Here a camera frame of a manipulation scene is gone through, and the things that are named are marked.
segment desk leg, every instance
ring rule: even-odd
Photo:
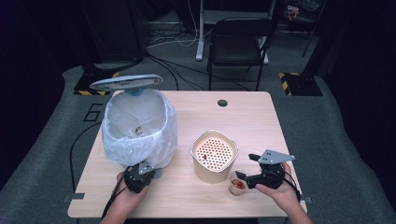
[[[274,14],[275,3],[276,3],[276,0],[271,1],[270,10],[268,11],[268,16],[270,16],[270,18],[272,18],[273,14]]]
[[[266,36],[263,36],[262,39],[259,41],[260,47],[264,44],[266,38],[267,38]],[[265,52],[265,55],[263,55],[263,58],[264,58],[264,64],[265,64],[265,65],[267,65],[268,63],[270,63],[270,61],[269,61],[269,59],[268,59],[268,54],[267,54],[267,52]]]
[[[199,40],[196,61],[201,61],[204,55],[204,0],[201,0],[199,13]]]

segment gray floor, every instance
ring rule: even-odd
[[[264,67],[260,91],[268,91],[273,97],[289,151],[296,157],[293,164],[302,191],[314,201],[308,205],[309,216],[315,223],[396,223],[396,214],[374,172],[361,160],[347,137],[337,103],[323,79],[316,77],[322,97],[287,96],[283,92],[278,73],[304,70],[315,46],[314,42],[302,58],[305,43],[302,35],[276,34],[268,52],[270,63]],[[162,44],[148,48],[148,52],[204,72],[207,45],[202,62],[194,59],[196,47],[196,41],[189,47],[179,43]],[[179,66],[176,69],[181,76],[207,90],[207,75]],[[157,74],[164,79],[157,89],[177,89],[169,72],[148,58],[121,74]],[[73,147],[72,162],[78,182],[99,128],[90,127],[101,121],[110,98],[74,95],[73,88],[81,75],[80,67],[64,72],[66,87],[62,100],[29,154],[0,192],[0,223],[76,223],[67,215],[67,196],[73,193],[70,150]],[[194,91],[180,77],[177,80],[180,90]],[[94,121],[84,121],[92,105],[100,112],[99,116],[92,118]],[[284,218],[259,218],[259,221],[283,223]],[[80,220],[80,223],[98,222],[97,218]]]

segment cable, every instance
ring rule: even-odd
[[[168,67],[166,67],[165,65],[163,65],[160,61],[158,61],[157,59],[151,57],[151,55],[150,55],[149,53],[146,52],[146,56],[147,56],[149,59],[151,59],[152,61],[154,61],[155,63],[159,64],[160,66],[162,66],[162,67],[164,67],[166,70],[168,70],[168,72],[169,72],[169,73],[173,76],[173,78],[175,79],[176,88],[177,88],[177,90],[178,90],[178,82],[177,82],[177,78],[176,78],[175,74],[174,74]]]
[[[196,25],[196,22],[195,22],[195,18],[192,16],[190,0],[188,0],[188,6],[189,6],[189,12],[190,12],[190,15],[191,15],[191,18],[192,18],[192,22],[194,24],[194,30],[195,30],[194,39],[192,39],[192,40],[179,40],[180,37],[184,37],[184,36],[187,35],[187,31],[183,31],[183,32],[181,31],[181,26],[180,26],[181,22],[180,22],[180,18],[179,18],[179,23],[178,23],[179,24],[179,30],[180,30],[179,33],[177,33],[176,35],[164,35],[164,36],[161,36],[161,37],[158,37],[158,38],[154,39],[154,41],[157,42],[159,40],[166,40],[166,39],[168,39],[168,37],[171,37],[172,39],[175,39],[176,41],[162,42],[162,43],[156,44],[155,42],[153,43],[153,40],[150,40],[149,41],[150,45],[147,46],[148,49],[149,48],[153,48],[153,47],[157,47],[157,46],[160,46],[160,45],[163,45],[163,44],[172,44],[172,43],[178,43],[179,45],[181,45],[183,47],[189,47],[193,43],[195,43],[195,41],[198,40],[198,30],[197,30],[197,25]],[[190,42],[190,44],[183,45],[182,43],[184,43],[184,42]]]
[[[289,180],[287,180],[284,176],[280,176],[280,175],[278,175],[278,174],[276,174],[276,173],[274,173],[274,172],[272,172],[272,171],[265,170],[265,173],[268,173],[268,174],[271,174],[271,175],[275,175],[275,176],[277,176],[278,178],[283,179],[283,181],[285,181],[287,184],[289,184],[289,185],[294,189],[294,191],[296,192],[297,200],[298,200],[298,201],[301,200],[300,191],[299,191],[299,190],[297,189],[297,187],[295,186],[295,181],[294,181],[294,179],[291,177],[290,174],[288,174],[287,172],[284,171],[285,174],[287,174],[288,176],[290,176],[290,178],[291,178],[291,180],[292,180],[293,183],[291,183]]]
[[[190,68],[190,67],[187,67],[187,66],[178,64],[178,63],[173,63],[173,62],[170,62],[170,61],[166,61],[165,59],[157,58],[157,57],[155,57],[155,56],[153,56],[153,55],[151,55],[151,54],[149,54],[149,53],[146,53],[146,54],[147,54],[147,56],[148,56],[151,60],[153,60],[153,61],[154,61],[154,60],[157,60],[157,61],[160,61],[160,62],[162,62],[162,63],[167,63],[168,66],[170,66],[169,64],[173,64],[173,65],[176,65],[176,66],[179,66],[179,67],[182,67],[182,68],[186,68],[186,69],[189,69],[189,70],[191,70],[191,71],[194,71],[194,72],[201,73],[201,74],[204,74],[204,75],[209,76],[209,74],[206,73],[206,72],[202,72],[202,71],[199,71],[199,70],[196,70],[196,69],[193,69],[193,68]],[[182,78],[184,81],[187,80],[187,79],[185,79],[184,77],[182,77],[181,74],[180,74],[179,72],[177,72],[177,74],[178,74],[178,75],[180,76],[180,78]],[[213,77],[216,77],[216,78],[222,79],[222,80],[226,80],[226,79],[227,79],[227,78],[218,77],[218,76],[213,76]],[[234,85],[236,85],[236,86],[238,86],[238,87],[240,87],[240,88],[246,90],[246,91],[250,91],[248,88],[244,87],[243,85],[241,85],[241,84],[239,84],[239,83],[237,83],[237,82],[234,82],[234,81],[233,81],[232,83],[233,83]],[[200,89],[204,90],[204,88],[198,86],[198,85],[195,84],[195,83],[190,82],[190,84],[195,85],[195,86],[199,87]]]
[[[201,90],[203,90],[203,91],[205,90],[203,87],[201,87],[201,86],[199,86],[199,85],[197,85],[197,84],[195,84],[195,83],[193,83],[193,82],[187,80],[186,78],[184,78],[184,77],[176,70],[176,68],[175,68],[174,66],[171,65],[171,64],[174,64],[174,63],[170,63],[170,62],[168,62],[168,61],[166,61],[166,60],[157,58],[157,57],[155,57],[155,56],[152,56],[152,55],[149,54],[149,53],[147,53],[147,55],[148,55],[148,57],[149,57],[151,60],[153,60],[153,61],[155,61],[155,62],[157,62],[157,63],[159,63],[159,64],[161,64],[161,65],[163,65],[163,66],[167,66],[167,67],[169,68],[169,70],[172,70],[175,74],[177,74],[183,81],[185,81],[188,85],[190,85],[190,86],[191,86],[193,89],[195,89],[196,91],[197,91],[197,88],[199,88],[199,89],[201,89]]]
[[[95,123],[93,125],[91,125],[90,127],[86,128],[84,131],[82,131],[81,134],[78,135],[78,137],[75,139],[75,141],[73,142],[72,146],[70,147],[70,151],[69,151],[69,164],[70,164],[70,173],[71,173],[71,177],[72,177],[72,187],[73,187],[73,192],[76,191],[76,181],[75,181],[75,177],[74,177],[74,170],[73,170],[73,150],[74,150],[74,146],[76,144],[76,142],[78,141],[78,139],[85,133],[87,132],[89,129],[93,128],[96,125],[101,124],[102,122],[99,123]]]
[[[165,35],[165,31],[172,31],[173,29],[169,29],[169,30],[164,30],[164,29],[153,29],[150,32],[150,40],[148,41],[148,47],[147,48],[152,48],[155,46],[159,46],[162,44],[167,44],[167,43],[176,43],[179,41],[174,41],[174,42],[164,42],[167,39],[178,39],[181,37],[185,37],[187,36],[187,34],[185,32],[182,31],[178,31],[175,34],[171,34],[171,35]]]
[[[286,223],[288,223],[288,222],[289,222],[289,218],[286,217],[286,219],[285,219],[285,221],[283,222],[283,224],[286,224]]]
[[[103,211],[102,219],[106,216],[106,214],[107,214],[107,212],[108,212],[108,208],[110,208],[110,205],[113,204],[114,200],[116,200],[116,197],[119,196],[125,189],[128,189],[128,186],[127,186],[127,187],[123,188],[122,190],[120,190],[120,192],[117,192],[117,190],[118,190],[119,187],[120,187],[120,183],[122,182],[123,178],[125,177],[125,173],[126,173],[126,171],[127,171],[129,168],[131,168],[131,166],[128,166],[128,167],[124,170],[124,172],[122,173],[121,178],[119,179],[119,181],[118,181],[117,184],[116,184],[116,187],[114,187],[113,192],[111,193],[110,199],[108,200],[108,202],[107,202],[107,204],[106,204],[106,206],[105,206],[105,209],[104,209],[104,211]]]

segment black cable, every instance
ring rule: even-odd
[[[285,219],[285,221],[283,222],[283,224],[286,224],[286,223],[288,223],[288,221],[289,221],[289,218],[288,218],[288,217],[286,217],[286,219]]]
[[[294,184],[291,183],[289,180],[287,180],[284,176],[280,176],[280,175],[278,175],[278,174],[276,174],[276,173],[274,173],[274,172],[272,172],[272,171],[265,170],[265,173],[268,173],[268,174],[271,174],[271,175],[275,175],[275,176],[277,176],[278,178],[283,179],[283,181],[285,181],[287,184],[289,184],[289,185],[294,189],[294,191],[296,192],[297,200],[298,200],[298,201],[301,200],[300,191],[299,191],[299,190],[297,189],[297,187],[295,186],[295,181],[294,181],[294,179],[291,177],[291,175],[290,175],[289,173],[287,173],[287,172],[284,171],[285,174],[287,174],[288,176],[290,176],[290,178],[291,178],[291,180],[292,180],[292,182],[293,182]]]
[[[155,63],[159,64],[160,66],[162,66],[162,67],[164,67],[166,70],[168,70],[168,72],[169,72],[169,73],[173,76],[173,78],[175,79],[176,88],[177,88],[177,90],[178,90],[178,82],[177,82],[177,78],[176,78],[175,74],[174,74],[167,66],[163,65],[160,61],[158,61],[157,59],[151,57],[150,54],[148,54],[147,52],[146,52],[146,56],[147,56],[149,59],[151,59],[152,61],[154,61]]]
[[[206,73],[206,72],[202,72],[202,71],[199,71],[199,70],[196,70],[196,69],[193,69],[193,68],[190,68],[190,67],[187,67],[187,66],[178,64],[178,63],[173,63],[173,62],[170,62],[170,61],[166,61],[165,59],[157,58],[157,57],[155,57],[155,56],[153,56],[153,55],[151,55],[151,54],[148,54],[148,53],[147,53],[147,55],[149,55],[150,57],[154,58],[155,60],[162,61],[163,63],[170,63],[170,64],[173,64],[173,65],[176,65],[176,66],[179,66],[179,67],[182,67],[182,68],[186,68],[186,69],[189,69],[189,70],[191,70],[191,71],[194,71],[194,72],[201,73],[201,74],[204,74],[204,75],[209,76],[209,74]],[[213,76],[213,77],[216,77],[216,78],[222,79],[222,80],[226,80],[226,79],[227,79],[227,78],[218,77],[218,76]],[[243,85],[241,85],[241,84],[239,84],[239,83],[236,83],[236,82],[234,82],[234,81],[233,81],[232,83],[233,83],[234,85],[236,85],[236,86],[238,86],[238,87],[240,87],[240,88],[246,90],[246,91],[250,91],[248,88],[244,87]]]
[[[99,123],[94,123],[93,125],[91,125],[90,127],[86,128],[84,131],[82,131],[82,133],[80,133],[78,135],[78,137],[75,139],[75,141],[73,142],[72,146],[70,147],[70,151],[69,151],[69,165],[70,165],[70,175],[72,178],[72,188],[73,188],[73,193],[76,192],[76,181],[75,181],[75,177],[74,177],[74,169],[73,169],[73,149],[74,146],[76,144],[76,142],[78,141],[78,139],[85,133],[87,132],[89,129],[93,128],[94,126],[101,124],[102,122]]]
[[[149,54],[149,53],[148,53],[148,56],[149,56],[149,57],[152,57],[152,58],[154,58],[155,60],[157,60],[157,61],[159,61],[159,62],[165,64],[166,66],[168,66],[169,69],[173,70],[173,71],[175,72],[175,74],[177,74],[183,81],[185,81],[188,85],[190,85],[190,86],[191,86],[193,89],[195,89],[196,91],[197,91],[196,88],[200,88],[200,89],[203,90],[203,91],[205,90],[203,87],[201,87],[201,86],[199,86],[199,85],[197,85],[197,84],[195,84],[195,83],[193,83],[193,82],[187,80],[186,78],[184,78],[184,77],[176,70],[176,68],[175,68],[174,66],[171,65],[170,62],[168,62],[168,61],[166,61],[166,60],[163,60],[163,59],[160,59],[160,58],[157,58],[157,57],[155,57],[155,56],[152,56],[152,55]]]
[[[172,29],[153,29],[149,35],[148,47],[164,43],[169,39],[178,39],[187,36],[186,32],[178,31],[175,34],[165,35],[165,31],[172,31]]]
[[[121,178],[120,178],[119,181],[117,182],[116,187],[114,187],[113,192],[111,193],[110,199],[108,200],[108,202],[107,202],[107,204],[106,204],[106,206],[105,206],[105,209],[104,209],[104,211],[103,211],[102,219],[106,216],[107,211],[108,211],[108,208],[110,208],[110,205],[113,204],[113,202],[114,202],[114,200],[116,199],[116,197],[119,196],[120,193],[122,193],[125,189],[128,188],[128,186],[127,186],[127,187],[123,188],[122,190],[120,190],[120,192],[117,192],[117,190],[118,190],[119,187],[120,187],[120,183],[122,182],[123,178],[125,177],[126,171],[127,171],[130,167],[131,167],[131,166],[128,166],[128,167],[125,169],[125,171],[122,173]]]

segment small cup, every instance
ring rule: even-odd
[[[240,173],[248,175],[243,170],[236,170]],[[230,186],[228,187],[228,190],[233,196],[239,196],[245,192],[245,190],[248,188],[247,183],[244,180],[241,180],[236,176],[235,171],[232,171],[230,174]]]

